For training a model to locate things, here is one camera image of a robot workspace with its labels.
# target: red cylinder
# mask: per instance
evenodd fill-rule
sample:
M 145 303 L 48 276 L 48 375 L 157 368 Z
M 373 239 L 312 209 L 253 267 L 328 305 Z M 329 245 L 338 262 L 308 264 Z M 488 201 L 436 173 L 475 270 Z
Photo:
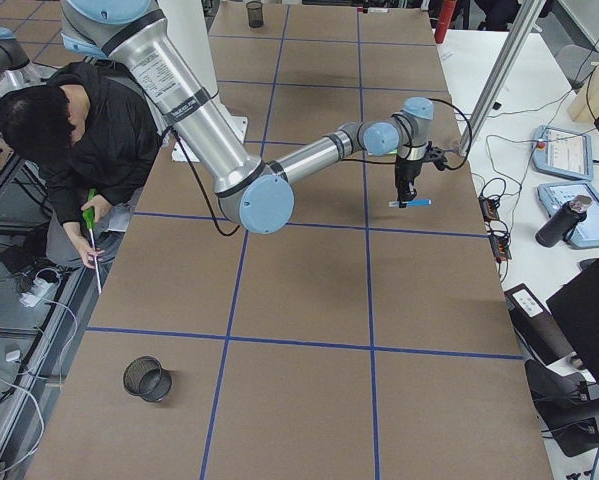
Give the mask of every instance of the red cylinder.
M 437 44 L 443 43 L 444 38 L 446 38 L 446 32 L 452 22 L 452 14 L 455 13 L 456 6 L 457 0 L 444 0 L 439 13 L 439 20 L 437 20 L 437 28 L 435 29 L 435 42 Z

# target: black bottle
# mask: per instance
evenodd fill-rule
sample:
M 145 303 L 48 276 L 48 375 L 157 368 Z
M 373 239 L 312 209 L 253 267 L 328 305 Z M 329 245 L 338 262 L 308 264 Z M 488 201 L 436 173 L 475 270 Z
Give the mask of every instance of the black bottle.
M 585 195 L 577 195 L 564 203 L 535 234 L 535 240 L 544 247 L 553 247 L 562 239 L 568 240 L 577 224 L 586 219 L 586 210 L 591 203 L 592 199 Z

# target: black jacket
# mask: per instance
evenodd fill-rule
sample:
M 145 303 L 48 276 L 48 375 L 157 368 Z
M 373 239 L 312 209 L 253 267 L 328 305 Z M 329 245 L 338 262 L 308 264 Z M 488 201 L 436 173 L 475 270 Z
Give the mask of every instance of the black jacket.
M 39 164 L 60 223 L 81 220 L 77 192 L 95 187 L 112 205 L 142 187 L 159 150 L 157 127 L 145 100 L 89 63 L 71 63 L 48 85 L 81 85 L 90 99 L 86 131 L 65 158 Z

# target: white desk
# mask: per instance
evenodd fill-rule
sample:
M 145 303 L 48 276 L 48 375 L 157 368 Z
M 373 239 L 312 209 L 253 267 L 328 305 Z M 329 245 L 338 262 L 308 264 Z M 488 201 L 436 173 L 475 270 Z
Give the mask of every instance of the white desk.
M 467 115 L 473 111 L 505 38 L 506 34 L 503 33 L 451 30 L 445 42 L 438 47 L 453 103 Z M 538 34 L 531 34 L 497 98 L 502 107 L 493 111 L 493 115 L 537 109 L 561 98 L 569 90 L 568 81 L 543 39 Z M 593 128 L 592 124 L 574 123 L 570 120 L 566 110 L 574 97 L 575 94 L 571 92 L 561 106 L 560 102 L 556 102 L 536 112 L 489 118 L 473 142 L 469 155 L 472 171 L 486 180 L 500 176 L 493 170 L 486 150 L 488 135 L 500 135 L 520 141 L 532 139 L 534 130 L 541 124 L 550 123 L 581 132 Z M 463 129 L 464 122 L 459 123 Z M 590 134 L 593 140 L 593 157 L 599 160 L 599 134 L 596 130 Z M 497 170 L 521 180 L 529 161 L 530 143 L 511 143 L 491 137 L 488 144 Z M 599 192 L 598 164 L 595 164 L 594 173 L 593 185 Z M 545 248 L 535 241 L 534 234 L 547 221 L 536 187 L 542 183 L 559 181 L 565 179 L 539 173 L 531 165 L 523 181 L 523 190 L 516 208 L 515 198 L 506 197 L 502 201 L 499 214 L 509 227 L 512 225 L 514 209 L 511 244 L 513 259 L 508 262 L 508 273 L 503 281 L 504 290 L 525 283 L 545 302 L 579 272 L 579 260 L 599 256 L 599 248 L 576 250 L 564 242 Z M 482 180 L 475 176 L 477 191 L 481 190 L 482 185 Z M 496 182 L 486 194 L 500 193 L 501 188 L 502 183 Z M 514 193 L 517 186 L 508 181 L 507 189 L 508 193 Z M 560 367 L 563 365 L 554 365 L 557 371 Z M 589 470 L 595 454 L 595 451 L 591 451 L 568 458 L 553 440 L 546 441 L 546 449 L 554 478 L 559 480 L 564 480 L 567 475 Z M 599 467 L 596 478 L 599 480 Z

